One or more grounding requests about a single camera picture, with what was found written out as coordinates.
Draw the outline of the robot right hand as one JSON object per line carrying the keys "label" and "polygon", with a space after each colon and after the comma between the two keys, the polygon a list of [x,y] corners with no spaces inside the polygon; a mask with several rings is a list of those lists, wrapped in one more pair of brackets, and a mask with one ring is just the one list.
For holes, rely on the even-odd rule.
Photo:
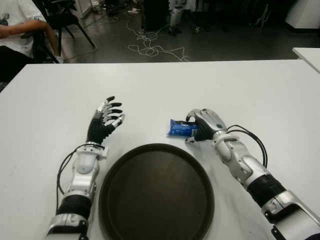
{"label": "robot right hand", "polygon": [[185,120],[189,122],[191,118],[194,118],[194,123],[198,126],[198,129],[193,136],[185,140],[186,143],[214,140],[216,136],[227,133],[226,124],[211,109],[193,109],[187,114]]}

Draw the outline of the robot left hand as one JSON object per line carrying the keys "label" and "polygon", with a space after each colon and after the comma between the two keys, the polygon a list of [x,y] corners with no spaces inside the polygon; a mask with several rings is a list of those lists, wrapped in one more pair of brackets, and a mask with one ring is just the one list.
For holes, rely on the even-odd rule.
{"label": "robot left hand", "polygon": [[118,107],[120,102],[114,102],[115,96],[109,96],[97,107],[90,121],[86,142],[101,145],[105,138],[112,134],[125,120],[125,114]]}

